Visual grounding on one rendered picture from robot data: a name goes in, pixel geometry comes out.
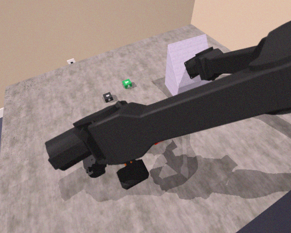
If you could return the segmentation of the green block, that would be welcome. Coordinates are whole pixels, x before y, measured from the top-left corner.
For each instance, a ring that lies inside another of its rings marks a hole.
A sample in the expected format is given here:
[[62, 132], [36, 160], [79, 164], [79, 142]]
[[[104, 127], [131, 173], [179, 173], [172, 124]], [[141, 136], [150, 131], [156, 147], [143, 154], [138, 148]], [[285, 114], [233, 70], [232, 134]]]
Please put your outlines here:
[[129, 79], [122, 81], [122, 84], [124, 85], [124, 87], [127, 89], [129, 87], [132, 87], [132, 83]]

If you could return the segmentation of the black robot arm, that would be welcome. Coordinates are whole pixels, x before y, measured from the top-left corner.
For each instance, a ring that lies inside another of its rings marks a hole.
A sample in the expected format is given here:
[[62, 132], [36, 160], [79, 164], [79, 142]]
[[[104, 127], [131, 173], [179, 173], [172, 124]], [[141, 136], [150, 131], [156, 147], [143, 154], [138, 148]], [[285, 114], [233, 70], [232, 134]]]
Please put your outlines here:
[[[83, 160], [97, 178], [106, 165], [141, 158], [153, 144], [262, 114], [291, 113], [291, 21], [258, 45], [223, 53], [210, 47], [185, 63], [191, 79], [213, 81], [159, 102], [117, 101], [45, 142], [48, 161], [65, 171]], [[215, 80], [221, 74], [230, 74]]]

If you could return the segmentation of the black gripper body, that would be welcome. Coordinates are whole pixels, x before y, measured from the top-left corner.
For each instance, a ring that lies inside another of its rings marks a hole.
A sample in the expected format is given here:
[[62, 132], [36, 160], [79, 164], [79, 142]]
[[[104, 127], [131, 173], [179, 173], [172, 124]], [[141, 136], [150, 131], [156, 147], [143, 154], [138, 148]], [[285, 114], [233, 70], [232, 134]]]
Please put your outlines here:
[[122, 188], [126, 190], [147, 179], [149, 176], [149, 172], [142, 159], [126, 163], [126, 166], [116, 173]]

